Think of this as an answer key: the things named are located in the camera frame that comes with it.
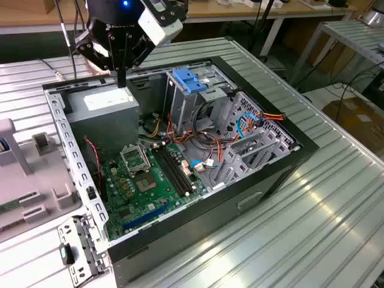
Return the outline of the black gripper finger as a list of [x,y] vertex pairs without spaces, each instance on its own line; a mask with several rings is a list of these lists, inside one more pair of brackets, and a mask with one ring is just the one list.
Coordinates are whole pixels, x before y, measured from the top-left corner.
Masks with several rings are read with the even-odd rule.
[[100,52],[100,48],[104,47],[95,39],[87,29],[75,38],[76,50],[84,56],[88,61],[94,64],[102,71],[109,71],[115,78],[116,84],[119,88],[122,87],[122,58],[118,57],[117,50],[114,46],[115,37],[107,36],[106,52]]
[[133,66],[139,66],[155,48],[154,43],[146,35],[134,38],[133,35],[126,35],[125,47],[121,71],[121,87],[126,87],[127,71]]

